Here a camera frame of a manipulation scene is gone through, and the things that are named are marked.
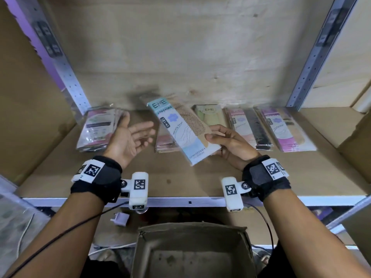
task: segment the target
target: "hand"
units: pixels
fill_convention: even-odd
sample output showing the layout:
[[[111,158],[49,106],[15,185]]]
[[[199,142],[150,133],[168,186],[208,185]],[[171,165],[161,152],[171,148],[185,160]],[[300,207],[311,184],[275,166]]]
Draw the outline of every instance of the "hand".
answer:
[[[153,122],[146,121],[128,127],[130,121],[129,112],[126,113],[118,124],[103,156],[109,157],[126,168],[131,160],[153,141],[149,137],[156,131],[152,129]]]
[[[222,125],[210,126],[210,129],[225,134],[225,137],[216,134],[205,134],[205,138],[210,143],[220,144],[222,147],[215,154],[226,159],[236,169],[242,171],[248,163],[261,156],[236,131]]]

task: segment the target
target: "white cable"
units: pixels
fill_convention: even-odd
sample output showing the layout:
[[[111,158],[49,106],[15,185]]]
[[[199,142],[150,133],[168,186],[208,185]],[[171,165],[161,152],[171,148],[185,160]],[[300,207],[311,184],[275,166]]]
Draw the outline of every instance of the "white cable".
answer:
[[[136,243],[130,243],[130,244],[122,245],[122,246],[107,247],[107,248],[103,248],[103,249],[99,249],[97,251],[91,252],[91,253],[88,254],[88,256],[91,256],[95,253],[103,252],[103,251],[109,250],[109,249],[122,249],[122,248],[132,247],[132,246],[135,246],[135,245],[136,245]]]
[[[31,224],[31,221],[32,221],[34,215],[35,214],[32,214],[30,220],[28,221],[28,224],[27,224],[26,228],[24,229],[24,231],[23,231],[23,233],[21,235],[21,238],[19,238],[18,247],[17,247],[17,258],[19,257],[19,253],[20,253],[20,250],[21,250],[22,239],[25,236],[25,233],[27,232],[27,229],[30,227],[30,224]]]

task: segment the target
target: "black wristband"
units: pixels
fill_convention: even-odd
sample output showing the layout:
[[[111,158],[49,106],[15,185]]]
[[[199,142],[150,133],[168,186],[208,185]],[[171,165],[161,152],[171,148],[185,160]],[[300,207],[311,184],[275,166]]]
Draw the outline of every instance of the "black wristband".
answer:
[[[71,193],[91,192],[102,199],[105,205],[108,202],[116,203],[121,193],[121,166],[111,158],[95,156],[93,159],[105,165],[97,174],[92,183],[77,180],[71,187]]]
[[[271,178],[262,164],[263,161],[268,159],[270,159],[268,155],[260,156],[247,164],[242,172],[242,180],[252,188],[248,195],[252,198],[258,197],[262,202],[273,191],[291,188],[290,182],[286,177],[281,177],[276,180]],[[258,177],[252,175],[252,170],[254,174],[258,173]]]

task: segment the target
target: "person's left hand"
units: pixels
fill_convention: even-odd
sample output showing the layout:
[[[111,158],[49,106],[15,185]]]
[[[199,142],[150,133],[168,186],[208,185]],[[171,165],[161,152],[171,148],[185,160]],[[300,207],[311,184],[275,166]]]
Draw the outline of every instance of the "person's left hand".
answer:
[[[146,121],[128,127],[130,121],[129,112],[122,118],[103,156],[111,158],[120,164],[122,169],[126,168],[131,160],[149,143],[153,141],[150,136],[156,131],[152,129],[153,122]]]

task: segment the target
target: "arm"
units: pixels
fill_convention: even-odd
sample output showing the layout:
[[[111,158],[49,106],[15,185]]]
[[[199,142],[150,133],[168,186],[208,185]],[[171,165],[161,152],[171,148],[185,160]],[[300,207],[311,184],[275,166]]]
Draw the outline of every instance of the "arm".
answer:
[[[218,153],[232,166],[244,167],[260,154],[238,133],[220,125],[211,126],[225,137],[205,135],[222,145]],[[348,278],[371,276],[291,189],[278,189],[263,200],[287,258],[298,277]]]
[[[118,162],[124,169],[150,142],[153,122],[143,122],[128,127],[127,114],[111,137],[104,156]],[[4,277],[17,266],[63,231],[103,211],[104,202],[91,192],[72,193],[63,206],[48,222],[38,236],[21,253]],[[99,222],[93,219],[66,234],[31,260],[14,277],[79,277],[88,257],[90,245]]]

